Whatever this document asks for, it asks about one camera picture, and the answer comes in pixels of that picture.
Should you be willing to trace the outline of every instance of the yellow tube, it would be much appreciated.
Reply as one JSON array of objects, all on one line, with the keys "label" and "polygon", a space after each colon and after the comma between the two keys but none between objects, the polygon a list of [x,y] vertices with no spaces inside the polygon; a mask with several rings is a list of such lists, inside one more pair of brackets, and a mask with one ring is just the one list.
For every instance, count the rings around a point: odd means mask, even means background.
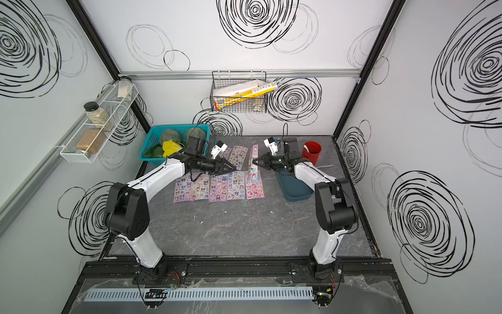
[{"label": "yellow tube", "polygon": [[275,90],[276,88],[277,88],[277,84],[272,82],[272,83],[268,83],[267,85],[255,87],[253,89],[250,89],[248,91],[245,91],[245,92],[238,94],[238,95],[235,95],[233,97],[215,97],[215,99],[220,98],[223,102],[218,103],[218,101],[215,100],[214,107],[216,108],[216,110],[221,110],[225,106],[231,106],[235,102],[245,101],[245,100],[247,100],[247,98],[255,98],[255,97],[261,96],[269,91]]}]

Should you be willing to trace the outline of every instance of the wire mesh basket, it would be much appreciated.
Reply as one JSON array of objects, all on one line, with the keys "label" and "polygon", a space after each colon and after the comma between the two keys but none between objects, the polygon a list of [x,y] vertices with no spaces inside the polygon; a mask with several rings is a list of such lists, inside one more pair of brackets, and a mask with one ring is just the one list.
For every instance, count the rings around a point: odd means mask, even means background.
[{"label": "wire mesh basket", "polygon": [[[113,134],[117,126],[122,122],[122,119],[127,114],[131,104],[138,96],[138,90],[134,84],[131,85],[129,91],[127,92],[127,95],[131,95],[131,99],[128,99],[129,97],[118,97],[118,82],[110,85],[109,89],[106,91],[108,94],[106,94],[105,97],[100,97],[96,102],[106,111],[106,113],[108,113],[110,118],[105,122],[105,124],[94,124],[91,120],[86,119],[86,121],[80,126],[77,132],[75,132],[68,143],[66,143],[63,149],[59,152],[59,154],[68,162],[92,163],[108,142],[108,139]],[[89,130],[99,130],[99,132],[96,132],[91,144],[85,151],[79,151],[77,144]],[[102,138],[103,136],[103,143],[97,152],[91,153],[89,149],[92,144],[98,137]]]},{"label": "wire mesh basket", "polygon": [[267,73],[264,71],[213,71],[213,84],[211,86],[211,108],[213,111],[220,110],[231,113],[266,113],[268,95],[247,98],[247,97],[221,97],[213,96],[215,89],[232,86],[235,84],[249,82],[255,79],[265,81]]}]

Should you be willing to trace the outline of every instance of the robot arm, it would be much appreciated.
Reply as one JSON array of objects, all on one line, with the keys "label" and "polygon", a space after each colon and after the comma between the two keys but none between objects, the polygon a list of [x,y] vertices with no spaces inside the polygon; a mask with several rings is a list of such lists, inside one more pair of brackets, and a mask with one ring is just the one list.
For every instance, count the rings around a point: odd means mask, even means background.
[{"label": "robot arm", "polygon": [[[219,141],[214,145],[211,157],[202,156],[204,145],[203,140],[190,137],[186,148],[166,158],[162,165],[141,178],[127,184],[115,183],[110,188],[103,222],[110,232],[127,243],[139,263],[146,268],[157,268],[163,257],[148,230],[148,202],[152,197],[193,169],[206,171],[211,175],[235,171],[232,164],[217,156],[227,148],[224,143]],[[165,272],[167,270],[156,269],[154,276],[164,278],[162,275]]]},{"label": "robot arm", "polygon": [[316,217],[321,229],[312,254],[315,268],[322,270],[319,265],[328,265],[336,260],[341,239],[358,219],[353,204],[344,195],[344,190],[351,191],[350,183],[345,178],[336,179],[327,175],[308,159],[302,158],[295,138],[286,139],[283,145],[284,155],[277,155],[272,145],[267,146],[271,153],[262,155],[253,163],[274,171],[284,168],[315,191]]}]

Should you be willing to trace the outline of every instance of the teal tray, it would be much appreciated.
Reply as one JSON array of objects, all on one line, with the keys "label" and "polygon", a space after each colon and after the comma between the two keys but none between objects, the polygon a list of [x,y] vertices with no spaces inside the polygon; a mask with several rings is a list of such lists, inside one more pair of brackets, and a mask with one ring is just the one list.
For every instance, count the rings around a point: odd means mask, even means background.
[{"label": "teal tray", "polygon": [[314,191],[305,182],[293,177],[286,169],[278,169],[276,176],[284,198],[288,201],[308,199],[314,194]]},{"label": "teal tray", "polygon": [[194,127],[199,127],[203,129],[206,132],[206,146],[204,147],[204,150],[207,149],[208,143],[209,143],[209,137],[211,136],[211,128],[209,124],[173,124],[173,125],[167,125],[167,126],[156,126],[156,127],[151,127],[150,132],[148,132],[147,138],[145,138],[145,142],[143,143],[143,147],[141,148],[140,151],[140,160],[142,161],[148,161],[152,165],[158,167],[160,166],[163,162],[166,161],[165,158],[149,158],[150,155],[142,156],[141,153],[143,153],[146,149],[150,147],[154,147],[155,145],[158,145],[159,143],[159,137],[164,132],[164,130],[172,129],[178,131],[178,133],[181,135],[182,139],[185,140],[185,134],[187,131],[191,128]]}]

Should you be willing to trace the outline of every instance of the glass jar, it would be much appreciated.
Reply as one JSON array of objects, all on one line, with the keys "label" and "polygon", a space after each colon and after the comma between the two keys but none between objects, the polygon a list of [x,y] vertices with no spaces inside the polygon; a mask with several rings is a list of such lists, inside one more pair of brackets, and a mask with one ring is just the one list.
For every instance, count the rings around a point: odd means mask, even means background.
[{"label": "glass jar", "polygon": [[123,97],[125,100],[131,100],[133,93],[133,81],[128,76],[122,76],[120,81],[118,81],[118,97]]},{"label": "glass jar", "polygon": [[106,136],[100,130],[87,130],[77,143],[77,153],[87,151],[89,154],[95,154],[104,141],[106,141]]},{"label": "glass jar", "polygon": [[108,121],[110,116],[108,115],[105,109],[101,108],[97,104],[97,102],[90,101],[84,105],[84,108],[87,117],[89,118],[89,120],[91,120],[92,123],[104,125],[103,127],[104,132],[110,132],[113,129],[114,127],[113,121],[112,120]]}]

